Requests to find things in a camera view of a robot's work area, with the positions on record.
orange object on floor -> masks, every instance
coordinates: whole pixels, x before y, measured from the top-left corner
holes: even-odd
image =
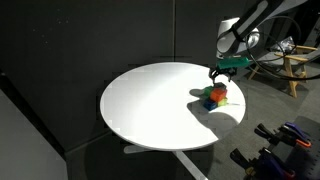
[[[211,92],[210,99],[215,102],[219,102],[223,98],[225,98],[226,95],[227,95],[227,90],[222,90],[222,89],[216,88]]]

table top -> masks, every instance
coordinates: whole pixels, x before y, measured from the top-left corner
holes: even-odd
[[[100,112],[111,130],[135,145],[162,151],[208,146],[229,134],[245,114],[240,88],[220,75],[228,104],[206,110],[198,96],[212,85],[209,68],[179,62],[130,70],[104,90]]]

wooden chair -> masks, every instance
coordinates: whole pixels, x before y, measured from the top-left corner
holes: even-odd
[[[306,78],[307,70],[305,67],[305,63],[317,59],[320,56],[319,50],[313,47],[297,46],[296,52],[297,54],[287,55],[285,56],[285,58],[275,60],[275,61],[268,61],[266,63],[271,66],[278,66],[281,69],[284,69],[286,71],[287,76],[289,77]],[[259,58],[258,61],[263,62],[263,60],[275,59],[276,57],[283,57],[283,55],[282,53],[270,52],[264,55],[263,57]],[[259,67],[256,66],[248,79],[251,80],[253,76],[256,74],[256,72],[258,72],[258,70],[259,70]],[[297,97],[296,86],[300,82],[306,82],[306,81],[289,81],[291,95],[295,98]]]

table leg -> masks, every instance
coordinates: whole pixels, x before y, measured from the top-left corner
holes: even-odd
[[[132,154],[132,153],[139,153],[139,152],[145,152],[145,151],[152,151],[152,149],[146,149],[140,146],[130,145],[130,146],[126,146],[123,149],[123,151],[126,154]]]
[[[173,151],[173,154],[181,161],[196,180],[208,180],[207,177],[193,164],[182,151]]]

gray floor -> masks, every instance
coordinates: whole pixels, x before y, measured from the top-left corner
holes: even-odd
[[[308,75],[320,73],[320,65],[310,63]],[[258,157],[258,150],[268,142],[253,132],[263,123],[276,129],[286,121],[306,117],[320,123],[320,80],[297,86],[298,98],[286,92],[288,83],[256,75],[247,80],[250,71],[242,69],[234,81],[246,98],[247,110],[241,124],[225,139],[199,150],[186,151],[187,156],[208,179],[243,179],[245,172],[229,154],[238,148],[247,158]],[[125,155],[127,143],[113,134],[107,134],[67,155],[69,180],[192,180],[191,174],[170,152],[143,152]]]

